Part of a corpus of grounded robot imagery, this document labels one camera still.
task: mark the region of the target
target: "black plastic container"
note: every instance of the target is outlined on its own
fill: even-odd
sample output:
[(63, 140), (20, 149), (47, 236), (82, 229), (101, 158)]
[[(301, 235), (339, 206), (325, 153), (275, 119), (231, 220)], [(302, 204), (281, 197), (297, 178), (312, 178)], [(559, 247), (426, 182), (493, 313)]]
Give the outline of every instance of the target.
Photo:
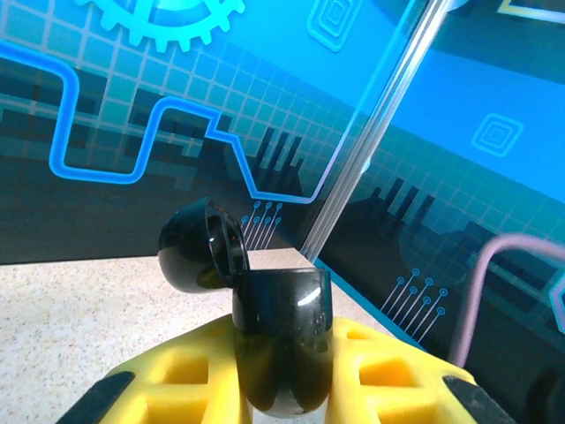
[(291, 417), (318, 409), (332, 382), (332, 298), (322, 269), (272, 269), (234, 278), (241, 390), (258, 410)]

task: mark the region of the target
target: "blue gear graphic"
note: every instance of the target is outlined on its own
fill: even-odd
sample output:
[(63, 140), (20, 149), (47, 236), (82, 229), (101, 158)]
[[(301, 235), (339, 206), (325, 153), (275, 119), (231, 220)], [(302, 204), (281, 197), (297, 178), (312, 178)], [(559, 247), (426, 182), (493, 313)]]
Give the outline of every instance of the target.
[(163, 53), (169, 42), (178, 42), (182, 51), (191, 48), (191, 40), (199, 37), (204, 44), (212, 41), (211, 31), (220, 27), (223, 32), (230, 29), (228, 17), (236, 11), (243, 13), (245, 5), (243, 0), (160, 0), (159, 9), (175, 11), (187, 9), (195, 5), (204, 4), (209, 15), (197, 22), (182, 26), (163, 26), (149, 21), (155, 8), (154, 0), (137, 0), (132, 11), (126, 10), (117, 0), (74, 0), (78, 5), (94, 3), (102, 11), (100, 25), (109, 31), (116, 25), (125, 27), (130, 32), (129, 41), (134, 46), (139, 46), (143, 37), (153, 39), (158, 52)]

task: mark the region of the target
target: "black flip-top lid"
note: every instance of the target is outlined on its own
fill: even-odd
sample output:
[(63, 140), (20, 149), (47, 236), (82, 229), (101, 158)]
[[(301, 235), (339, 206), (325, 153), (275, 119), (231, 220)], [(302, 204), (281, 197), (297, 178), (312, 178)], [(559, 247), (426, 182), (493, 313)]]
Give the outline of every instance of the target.
[(182, 208), (163, 226), (159, 263), (182, 292), (232, 287), (234, 276), (249, 269), (241, 227), (208, 199)]

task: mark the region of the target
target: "white speckled surface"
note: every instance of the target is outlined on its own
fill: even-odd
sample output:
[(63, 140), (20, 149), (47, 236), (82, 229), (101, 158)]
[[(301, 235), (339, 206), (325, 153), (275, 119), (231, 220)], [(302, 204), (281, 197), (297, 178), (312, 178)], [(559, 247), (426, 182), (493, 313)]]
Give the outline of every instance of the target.
[[(255, 269), (312, 266), (294, 249), (249, 254)], [(231, 311), (230, 291), (173, 289), (156, 257), (3, 266), (0, 287), (2, 423), (53, 423), (113, 367)], [(335, 315), (387, 332), (333, 297)]]

